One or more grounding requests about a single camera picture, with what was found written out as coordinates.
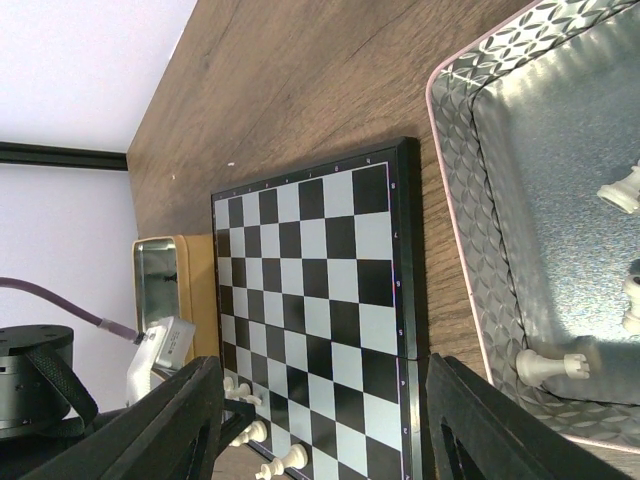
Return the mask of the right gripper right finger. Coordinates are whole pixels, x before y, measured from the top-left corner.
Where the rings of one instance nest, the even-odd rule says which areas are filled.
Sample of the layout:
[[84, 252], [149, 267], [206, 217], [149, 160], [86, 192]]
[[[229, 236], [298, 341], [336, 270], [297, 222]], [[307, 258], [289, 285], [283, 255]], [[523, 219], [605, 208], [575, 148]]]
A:
[[426, 396], [442, 479], [627, 479], [452, 356], [429, 359]]

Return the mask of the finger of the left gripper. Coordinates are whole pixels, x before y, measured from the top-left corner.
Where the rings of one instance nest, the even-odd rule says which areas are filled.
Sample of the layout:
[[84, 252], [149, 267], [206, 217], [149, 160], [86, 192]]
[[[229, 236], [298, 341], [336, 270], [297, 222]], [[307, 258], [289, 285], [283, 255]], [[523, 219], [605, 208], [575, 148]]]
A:
[[234, 440], [256, 419], [255, 406], [241, 400], [223, 400], [220, 439]]

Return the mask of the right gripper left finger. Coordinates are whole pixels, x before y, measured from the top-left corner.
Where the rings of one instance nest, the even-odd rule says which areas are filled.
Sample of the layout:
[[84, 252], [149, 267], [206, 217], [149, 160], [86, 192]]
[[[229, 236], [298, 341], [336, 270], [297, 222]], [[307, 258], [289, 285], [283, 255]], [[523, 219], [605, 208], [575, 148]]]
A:
[[222, 369], [198, 357], [26, 479], [210, 479], [220, 440]]

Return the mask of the white knight piece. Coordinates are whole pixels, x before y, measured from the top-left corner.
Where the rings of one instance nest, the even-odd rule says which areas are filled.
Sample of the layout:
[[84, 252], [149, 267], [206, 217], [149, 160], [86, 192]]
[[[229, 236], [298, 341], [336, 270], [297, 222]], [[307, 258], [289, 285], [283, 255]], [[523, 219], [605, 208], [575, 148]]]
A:
[[240, 433], [230, 445], [239, 447], [251, 441], [262, 443], [268, 438], [268, 430], [262, 421], [253, 421], [242, 433]]

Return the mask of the white bishop piece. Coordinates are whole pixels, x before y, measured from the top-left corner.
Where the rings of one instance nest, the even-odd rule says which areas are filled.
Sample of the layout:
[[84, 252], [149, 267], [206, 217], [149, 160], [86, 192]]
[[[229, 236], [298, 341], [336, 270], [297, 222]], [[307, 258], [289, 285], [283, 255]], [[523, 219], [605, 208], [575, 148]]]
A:
[[272, 480], [282, 476], [286, 469], [301, 469], [308, 463], [308, 455], [301, 444], [291, 446], [289, 452], [283, 457], [276, 457], [268, 464], [262, 464], [260, 471], [255, 474], [256, 479]]

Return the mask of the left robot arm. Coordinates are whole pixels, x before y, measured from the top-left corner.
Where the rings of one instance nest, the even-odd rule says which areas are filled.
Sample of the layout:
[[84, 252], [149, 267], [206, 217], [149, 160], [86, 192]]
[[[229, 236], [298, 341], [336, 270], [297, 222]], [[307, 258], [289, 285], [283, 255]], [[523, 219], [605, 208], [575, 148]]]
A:
[[71, 328], [1, 332], [4, 479], [209, 479], [256, 418], [226, 398], [216, 357], [198, 357], [132, 405], [99, 412], [73, 371]]

